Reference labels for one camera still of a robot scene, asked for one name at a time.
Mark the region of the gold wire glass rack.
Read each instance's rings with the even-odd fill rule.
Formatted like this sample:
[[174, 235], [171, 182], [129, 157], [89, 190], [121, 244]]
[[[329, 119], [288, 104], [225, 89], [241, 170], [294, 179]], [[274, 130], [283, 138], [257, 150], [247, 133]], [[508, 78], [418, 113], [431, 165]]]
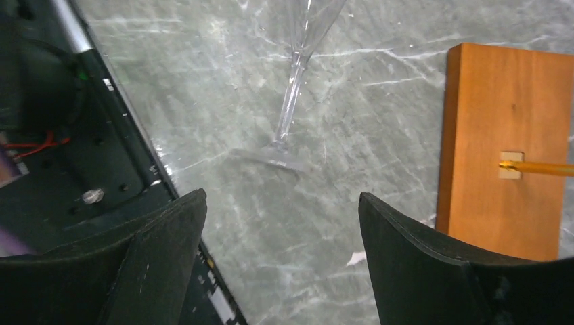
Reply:
[[451, 48], [436, 229], [504, 255], [557, 259], [565, 177], [501, 163], [566, 163], [572, 102], [571, 55]]

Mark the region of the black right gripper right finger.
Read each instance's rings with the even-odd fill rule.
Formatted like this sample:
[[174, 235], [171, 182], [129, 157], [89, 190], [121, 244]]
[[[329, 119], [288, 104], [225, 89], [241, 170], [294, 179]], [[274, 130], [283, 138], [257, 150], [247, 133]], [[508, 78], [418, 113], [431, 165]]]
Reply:
[[358, 215], [382, 324], [572, 324], [573, 260], [467, 244], [367, 192]]

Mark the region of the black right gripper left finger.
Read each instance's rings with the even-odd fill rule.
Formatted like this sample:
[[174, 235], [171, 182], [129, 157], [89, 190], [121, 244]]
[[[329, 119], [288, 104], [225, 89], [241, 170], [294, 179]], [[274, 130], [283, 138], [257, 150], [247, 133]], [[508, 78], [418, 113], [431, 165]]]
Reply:
[[207, 212], [197, 189], [41, 255], [1, 259], [2, 324], [178, 324]]

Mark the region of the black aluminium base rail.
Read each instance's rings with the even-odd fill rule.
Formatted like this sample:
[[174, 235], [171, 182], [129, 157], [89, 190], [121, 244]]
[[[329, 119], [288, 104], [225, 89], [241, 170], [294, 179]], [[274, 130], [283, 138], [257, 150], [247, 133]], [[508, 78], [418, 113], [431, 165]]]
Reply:
[[[1, 2], [1, 259], [179, 195], [75, 1]], [[200, 239], [178, 324], [245, 324]]]

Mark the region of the clear pink tinted glass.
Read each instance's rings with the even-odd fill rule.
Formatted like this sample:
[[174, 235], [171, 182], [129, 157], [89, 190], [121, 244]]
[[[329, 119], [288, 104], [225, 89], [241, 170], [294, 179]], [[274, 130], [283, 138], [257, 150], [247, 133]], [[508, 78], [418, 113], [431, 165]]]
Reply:
[[302, 173], [311, 170], [308, 163], [290, 153], [287, 139], [308, 62], [339, 17], [345, 3], [345, 0], [286, 2], [290, 32], [290, 76], [275, 135], [262, 148], [235, 149], [234, 155]]

